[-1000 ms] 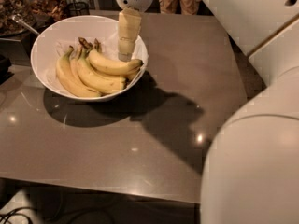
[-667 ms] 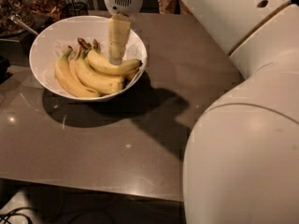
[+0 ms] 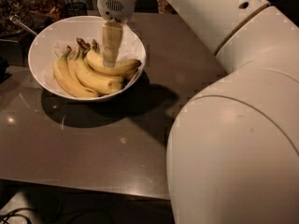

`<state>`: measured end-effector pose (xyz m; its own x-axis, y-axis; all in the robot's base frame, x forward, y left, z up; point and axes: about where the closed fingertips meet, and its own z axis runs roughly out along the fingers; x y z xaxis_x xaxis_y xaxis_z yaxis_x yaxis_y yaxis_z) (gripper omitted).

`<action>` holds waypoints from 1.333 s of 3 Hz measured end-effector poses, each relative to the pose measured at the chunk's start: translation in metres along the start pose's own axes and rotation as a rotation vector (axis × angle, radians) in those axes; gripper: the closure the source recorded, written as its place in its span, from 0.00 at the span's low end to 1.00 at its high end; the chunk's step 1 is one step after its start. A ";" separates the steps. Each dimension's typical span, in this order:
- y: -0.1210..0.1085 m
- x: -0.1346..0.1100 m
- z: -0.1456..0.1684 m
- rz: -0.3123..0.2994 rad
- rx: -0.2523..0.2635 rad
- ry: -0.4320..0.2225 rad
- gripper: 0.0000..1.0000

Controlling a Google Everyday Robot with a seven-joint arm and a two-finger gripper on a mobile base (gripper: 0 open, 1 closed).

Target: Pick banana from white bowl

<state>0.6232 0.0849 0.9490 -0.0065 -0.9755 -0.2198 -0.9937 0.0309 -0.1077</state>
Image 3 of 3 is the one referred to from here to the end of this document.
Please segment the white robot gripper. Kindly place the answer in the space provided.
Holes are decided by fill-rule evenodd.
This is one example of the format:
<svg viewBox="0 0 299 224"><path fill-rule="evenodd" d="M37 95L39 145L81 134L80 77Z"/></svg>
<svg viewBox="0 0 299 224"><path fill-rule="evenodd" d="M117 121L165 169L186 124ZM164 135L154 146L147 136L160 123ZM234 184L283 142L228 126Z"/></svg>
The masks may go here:
<svg viewBox="0 0 299 224"><path fill-rule="evenodd" d="M135 3L136 0L97 0L99 13L107 21L102 27L102 55L107 67L115 66L123 37L121 22L132 17Z"/></svg>

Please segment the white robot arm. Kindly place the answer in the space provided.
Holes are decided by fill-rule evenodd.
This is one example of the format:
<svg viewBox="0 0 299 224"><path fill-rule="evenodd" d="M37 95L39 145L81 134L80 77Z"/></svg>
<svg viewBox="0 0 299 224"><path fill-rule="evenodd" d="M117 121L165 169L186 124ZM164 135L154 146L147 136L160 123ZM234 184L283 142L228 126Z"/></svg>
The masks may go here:
<svg viewBox="0 0 299 224"><path fill-rule="evenodd" d="M225 70L167 144L176 224L299 224L299 28L267 0L166 0Z"/></svg>

